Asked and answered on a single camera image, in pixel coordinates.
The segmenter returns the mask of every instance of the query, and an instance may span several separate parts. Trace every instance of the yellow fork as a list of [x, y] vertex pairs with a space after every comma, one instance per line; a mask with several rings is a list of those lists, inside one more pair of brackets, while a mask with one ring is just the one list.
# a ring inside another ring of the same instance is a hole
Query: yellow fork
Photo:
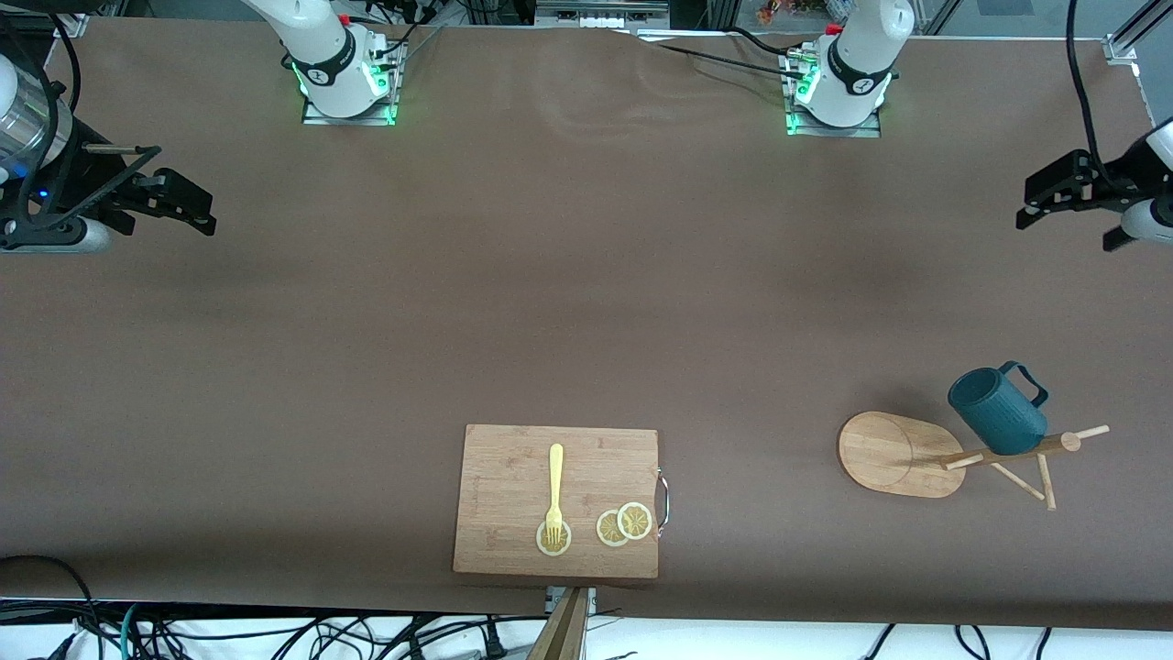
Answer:
[[562, 510], [558, 495], [562, 490], [562, 445], [550, 445], [550, 509], [545, 512], [545, 546], [562, 544]]

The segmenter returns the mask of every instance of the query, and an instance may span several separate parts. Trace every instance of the wooden tray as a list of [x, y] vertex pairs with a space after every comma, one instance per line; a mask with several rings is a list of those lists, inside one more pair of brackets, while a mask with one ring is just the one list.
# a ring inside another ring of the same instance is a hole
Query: wooden tray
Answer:
[[[554, 443], [565, 448], [561, 508], [572, 540], [565, 553], [547, 557], [534, 538], [550, 506], [549, 450]], [[658, 464], [656, 431], [469, 424], [453, 571], [657, 577], [659, 542], [655, 530], [640, 540], [609, 547], [598, 540], [595, 523], [604, 511], [629, 502], [643, 503], [655, 512]]]

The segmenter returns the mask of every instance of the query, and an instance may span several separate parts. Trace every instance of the cutting board handle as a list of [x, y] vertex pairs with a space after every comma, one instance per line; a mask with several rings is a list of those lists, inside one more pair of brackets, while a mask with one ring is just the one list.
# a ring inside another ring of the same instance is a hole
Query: cutting board handle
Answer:
[[664, 536], [664, 528], [667, 526], [667, 517], [672, 513], [672, 498], [667, 492], [667, 477], [664, 476], [664, 469], [659, 465], [656, 467], [656, 478], [664, 487], [664, 519], [660, 520], [659, 528], [656, 529], [656, 538], [658, 539]]

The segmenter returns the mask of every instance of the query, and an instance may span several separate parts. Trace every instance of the mug handle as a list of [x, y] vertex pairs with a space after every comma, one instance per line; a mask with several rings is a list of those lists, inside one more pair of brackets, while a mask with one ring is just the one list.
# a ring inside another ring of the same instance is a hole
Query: mug handle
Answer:
[[1025, 365], [1023, 365], [1021, 362], [1015, 362], [1015, 361], [1011, 360], [1010, 362], [1008, 362], [1008, 363], [1003, 365], [1002, 367], [999, 367], [998, 372], [1001, 372], [1003, 375], [1008, 375], [1016, 367], [1018, 368], [1018, 372], [1022, 373], [1023, 379], [1026, 379], [1026, 381], [1031, 386], [1035, 386], [1036, 388], [1038, 388], [1038, 396], [1036, 396], [1030, 402], [1030, 404], [1033, 406], [1035, 408], [1040, 408], [1044, 403], [1046, 403], [1047, 397], [1050, 397], [1051, 395], [1050, 395], [1050, 393], [1046, 392], [1046, 389], [1043, 388], [1043, 386], [1038, 385], [1038, 381], [1036, 381], [1035, 377], [1030, 375], [1030, 372], [1026, 372], [1026, 366]]

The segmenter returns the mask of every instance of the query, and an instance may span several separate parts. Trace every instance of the brown tablecloth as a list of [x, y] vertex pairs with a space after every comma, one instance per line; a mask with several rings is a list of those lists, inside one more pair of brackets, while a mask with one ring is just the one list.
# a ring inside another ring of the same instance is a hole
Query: brown tablecloth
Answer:
[[[777, 79], [604, 30], [445, 30], [393, 128], [300, 125], [264, 23], [77, 47], [79, 116], [221, 224], [0, 259], [4, 553], [100, 598], [535, 611], [541, 580], [450, 571], [465, 424], [646, 428], [660, 578], [602, 607], [1171, 627], [1173, 252], [1100, 252], [1103, 212], [1013, 227], [1084, 144], [1062, 42], [911, 41], [881, 140], [787, 136]], [[1080, 52], [1114, 157], [1137, 83]], [[1112, 426], [1051, 462], [1057, 512], [992, 471], [944, 501], [842, 472], [863, 410], [977, 447], [945, 392], [1006, 360], [1052, 429]]]

